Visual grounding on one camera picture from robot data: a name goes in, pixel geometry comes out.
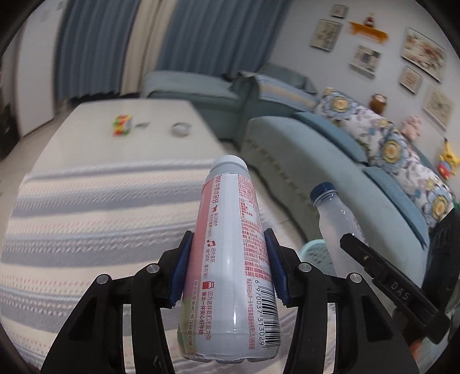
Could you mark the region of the right hand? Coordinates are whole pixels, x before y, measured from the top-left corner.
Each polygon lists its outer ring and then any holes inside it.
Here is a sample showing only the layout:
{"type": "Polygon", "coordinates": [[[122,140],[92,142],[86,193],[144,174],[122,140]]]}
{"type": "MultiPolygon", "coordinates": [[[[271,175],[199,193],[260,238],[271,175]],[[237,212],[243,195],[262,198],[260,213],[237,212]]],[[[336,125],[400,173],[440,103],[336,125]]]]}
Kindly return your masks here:
{"type": "Polygon", "coordinates": [[[413,341],[413,343],[411,343],[409,346],[409,350],[416,362],[418,362],[419,360],[422,344],[423,344],[423,339],[417,339],[413,341]]]}

